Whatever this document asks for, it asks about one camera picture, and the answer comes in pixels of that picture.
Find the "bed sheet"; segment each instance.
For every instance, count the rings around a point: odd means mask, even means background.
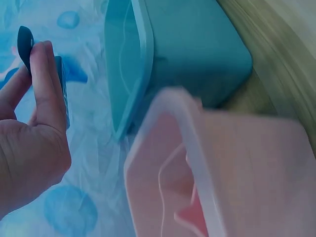
[[[64,60],[72,166],[62,182],[0,222],[1,237],[133,237],[123,181],[130,139],[111,135],[104,57],[104,0],[0,2],[0,88],[21,65],[20,25],[36,41],[51,40]],[[35,106],[32,88],[16,109],[26,122]]]

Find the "dark blue object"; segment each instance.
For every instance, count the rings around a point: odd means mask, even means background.
[[[67,237],[85,237],[95,228],[98,212],[92,199],[75,186],[62,186],[48,193],[44,214],[49,224]]]
[[[20,26],[18,33],[18,52],[23,63],[31,73],[30,54],[34,46],[34,38],[29,28]]]
[[[65,11],[57,19],[57,25],[68,30],[76,28],[79,22],[79,15],[75,11]]]

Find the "finger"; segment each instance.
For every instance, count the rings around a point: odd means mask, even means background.
[[[0,90],[0,100],[7,102],[12,109],[15,109],[31,84],[31,76],[23,65]]]
[[[59,101],[49,73],[48,59],[42,42],[34,45],[30,64],[37,108],[37,123],[66,132],[66,121],[60,110]]]
[[[57,69],[56,69],[53,45],[50,41],[45,41],[44,45],[45,45],[45,51],[47,54],[49,73],[53,82],[56,96],[60,103],[60,109],[62,113],[65,114],[65,118],[66,118],[66,106],[65,106],[63,91],[61,88],[60,80],[59,80]]]
[[[37,126],[37,110],[36,108],[33,110],[31,118],[28,122],[29,126]]]

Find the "container lid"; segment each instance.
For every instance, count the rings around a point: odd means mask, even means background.
[[[154,37],[143,0],[109,1],[105,55],[114,137],[121,139],[148,86]]]

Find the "blue circle pattern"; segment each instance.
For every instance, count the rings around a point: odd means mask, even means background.
[[[75,11],[65,11],[57,19],[57,25],[67,30],[76,28],[79,22],[80,17]]]
[[[88,194],[70,185],[47,194],[44,214],[48,223],[67,237],[85,237],[98,219],[97,208]]]

